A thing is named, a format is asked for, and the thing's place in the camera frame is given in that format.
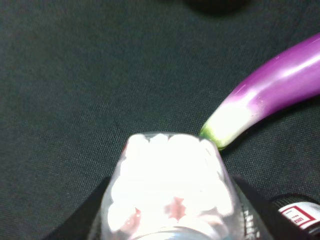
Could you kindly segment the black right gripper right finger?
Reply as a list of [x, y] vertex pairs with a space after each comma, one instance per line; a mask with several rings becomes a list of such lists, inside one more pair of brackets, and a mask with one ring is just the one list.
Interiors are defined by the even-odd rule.
[[242, 177], [232, 177], [241, 200], [247, 240], [309, 240], [310, 234], [282, 216]]

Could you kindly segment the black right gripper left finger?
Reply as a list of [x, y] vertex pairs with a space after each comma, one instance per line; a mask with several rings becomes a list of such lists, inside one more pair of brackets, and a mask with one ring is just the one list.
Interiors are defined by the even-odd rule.
[[110, 177], [105, 177], [83, 204], [44, 240], [87, 240]]

